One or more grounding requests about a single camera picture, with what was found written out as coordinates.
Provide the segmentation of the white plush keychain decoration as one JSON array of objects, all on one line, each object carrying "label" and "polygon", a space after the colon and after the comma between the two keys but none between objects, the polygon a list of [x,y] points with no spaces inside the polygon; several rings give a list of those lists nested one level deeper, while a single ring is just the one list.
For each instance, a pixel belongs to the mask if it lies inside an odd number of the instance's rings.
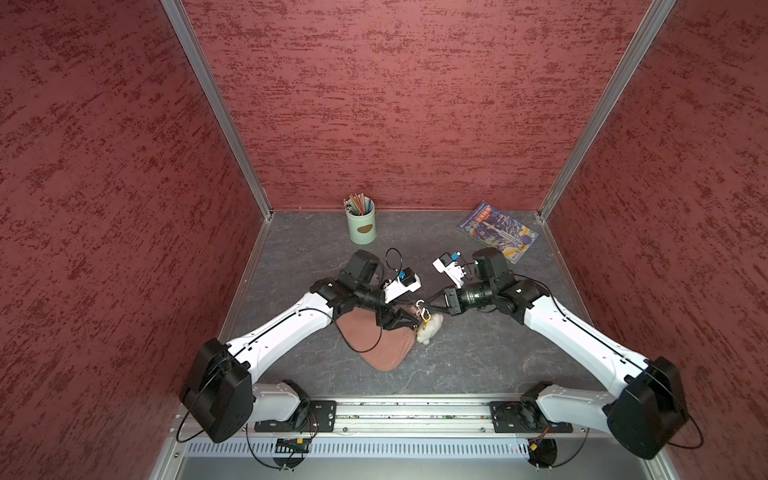
[{"label": "white plush keychain decoration", "polygon": [[441,313],[432,313],[428,320],[425,320],[422,326],[417,330],[416,341],[427,345],[430,340],[440,331],[443,325],[444,317]]}]

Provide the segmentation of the pink corduroy shoulder bag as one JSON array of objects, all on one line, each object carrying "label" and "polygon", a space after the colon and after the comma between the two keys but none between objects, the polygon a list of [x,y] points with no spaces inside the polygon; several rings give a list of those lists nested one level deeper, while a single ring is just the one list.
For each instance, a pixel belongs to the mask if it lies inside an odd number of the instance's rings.
[{"label": "pink corduroy shoulder bag", "polygon": [[381,330],[375,313],[369,310],[355,308],[338,318],[336,324],[351,348],[379,371],[397,368],[416,343],[414,330]]}]

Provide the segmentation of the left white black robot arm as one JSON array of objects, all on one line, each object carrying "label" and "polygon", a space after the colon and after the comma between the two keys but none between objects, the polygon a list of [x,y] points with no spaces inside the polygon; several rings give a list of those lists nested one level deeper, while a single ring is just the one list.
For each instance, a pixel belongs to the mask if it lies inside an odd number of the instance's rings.
[{"label": "left white black robot arm", "polygon": [[397,307],[406,293],[420,289],[410,268],[378,286],[380,259],[355,252],[336,278],[316,281],[299,301],[261,327],[226,343],[207,341],[197,352],[180,400],[202,433],[221,443],[249,423],[276,423],[298,431],[310,420],[308,395],[295,383],[260,382],[262,374],[308,336],[359,308],[373,313],[380,332],[416,329],[418,316]]}]

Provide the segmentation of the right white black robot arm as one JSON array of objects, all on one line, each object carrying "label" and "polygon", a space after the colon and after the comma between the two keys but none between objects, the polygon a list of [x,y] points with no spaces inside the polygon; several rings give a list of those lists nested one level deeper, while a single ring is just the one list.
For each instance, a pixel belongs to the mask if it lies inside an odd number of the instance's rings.
[{"label": "right white black robot arm", "polygon": [[650,460],[692,417],[678,368],[664,357],[649,360],[612,340],[570,312],[543,282],[516,274],[501,251],[484,248],[473,256],[473,282],[465,281],[458,253],[444,253],[433,266],[451,286],[440,292],[450,316],[493,306],[547,338],[602,385],[600,391],[541,382],[518,402],[526,428],[570,423],[611,434],[633,455]]}]

